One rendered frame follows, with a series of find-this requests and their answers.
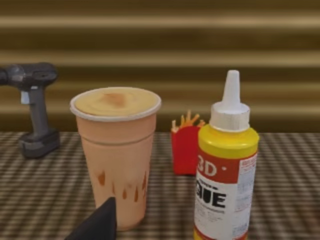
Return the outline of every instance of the french fries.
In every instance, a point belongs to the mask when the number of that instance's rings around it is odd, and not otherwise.
[[[199,114],[196,114],[193,118],[191,118],[191,110],[188,110],[186,113],[186,117],[184,115],[181,115],[180,119],[180,126],[177,126],[177,121],[173,120],[172,121],[172,126],[171,126],[171,131],[173,133],[178,132],[179,129],[183,129],[185,127],[190,127],[195,124],[195,122],[200,118]],[[204,120],[200,120],[199,124],[197,127],[201,128],[206,124]]]

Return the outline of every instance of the bottle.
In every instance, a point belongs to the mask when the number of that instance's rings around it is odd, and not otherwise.
[[[240,74],[227,73],[221,102],[198,133],[194,207],[195,240],[246,240],[259,135],[240,101]]]

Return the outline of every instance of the drill handle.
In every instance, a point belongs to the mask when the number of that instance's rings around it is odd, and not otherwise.
[[[27,95],[29,102],[25,103],[28,103],[30,108],[33,136],[41,138],[50,131],[45,103],[45,88],[34,86],[27,92]]]

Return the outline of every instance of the bottle cap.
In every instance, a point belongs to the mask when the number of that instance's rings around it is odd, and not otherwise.
[[[242,132],[249,129],[250,108],[240,102],[240,73],[229,70],[222,101],[211,107],[211,127],[223,132]]]

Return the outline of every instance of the white label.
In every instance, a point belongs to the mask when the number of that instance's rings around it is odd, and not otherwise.
[[[216,182],[197,171],[194,224],[204,236],[234,240],[248,231],[256,160],[254,155],[238,161],[237,183]]]

